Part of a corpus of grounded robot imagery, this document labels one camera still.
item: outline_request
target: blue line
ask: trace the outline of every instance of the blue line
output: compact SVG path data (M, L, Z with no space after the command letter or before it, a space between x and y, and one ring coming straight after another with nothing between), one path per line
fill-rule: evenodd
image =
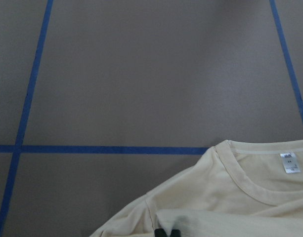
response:
M15 146L0 145L0 153L13 153Z
M22 146L23 153L202 155L200 147Z
M7 213L9 210L9 203L10 203L10 200L12 197L17 167L18 167L19 158L20 158L20 154L21 154L21 146L23 144L25 131L26 131L26 127L27 127L28 116L29 116L30 109L31 109L32 98L33 98L35 84L36 84L38 71L39 71L39 66L40 66L40 62L41 62L41 58L42 58L43 45L44 45L44 41L46 38L52 3L53 3L53 0L48 0L47 6L45 9L45 13L44 13L44 17L43 17L43 24L42 24L42 28L41 28L41 32L40 32L40 36L39 36L39 40L38 40L38 45L37 45L37 50L35 53L35 59L34 59L32 71L31 71L31 75L29 78L27 94L25 97L22 116L21 116L21 120L20 120L19 127L18 127L18 132L17 132L17 136L16 136L14 153L13 153L11 164L10 164L9 171L8 171L7 182L6 182L4 195L3 195L3 201L2 201L1 209L0 209L0 237L2 235Z
M274 21L275 21L275 25L276 25L276 29L280 38L280 42L281 42L281 47L283 50L283 54L284 54L284 58L285 58L285 63L286 66L288 68L289 71L289 75L290 75L290 79L291 79L291 83L292 83L292 87L294 90L294 94L295 94L295 98L299 107L299 112L301 114L302 117L302 121L303 121L303 99L301 96L301 91L298 85L298 81L293 69L293 64L292 64L292 60L289 54L289 50L288 50L288 46L286 44L285 41L285 37L284 37L284 33L283 33L283 28L280 22L280 18L279 18L279 14L278 14L278 10L276 8L276 4L275 4L275 0L270 0L270 5L271 5L271 9L272 9L272 13L273 13L273 17L274 17Z

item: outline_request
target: folded sleeve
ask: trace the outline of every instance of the folded sleeve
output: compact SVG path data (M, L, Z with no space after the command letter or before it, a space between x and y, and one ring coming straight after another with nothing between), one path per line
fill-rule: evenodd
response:
M145 197L129 203L90 237L153 237L154 229Z

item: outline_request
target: fabric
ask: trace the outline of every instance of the fabric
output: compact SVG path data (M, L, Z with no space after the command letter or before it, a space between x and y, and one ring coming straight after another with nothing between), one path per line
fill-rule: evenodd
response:
M287 173L294 153L301 172ZM91 237L303 237L303 140L225 140L198 162L134 200Z

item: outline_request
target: clothing tag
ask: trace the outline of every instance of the clothing tag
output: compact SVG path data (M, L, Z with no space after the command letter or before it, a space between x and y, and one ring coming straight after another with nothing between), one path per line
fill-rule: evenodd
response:
M293 152L283 153L280 155L283 161L285 172L287 172L288 174L300 173L301 170L298 163L298 159L296 158L296 155Z

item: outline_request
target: black object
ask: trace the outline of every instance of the black object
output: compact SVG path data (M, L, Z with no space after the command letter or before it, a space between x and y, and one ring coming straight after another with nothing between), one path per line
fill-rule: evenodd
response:
M155 229L155 237L168 237L164 229ZM180 230L171 230L170 237L181 237Z

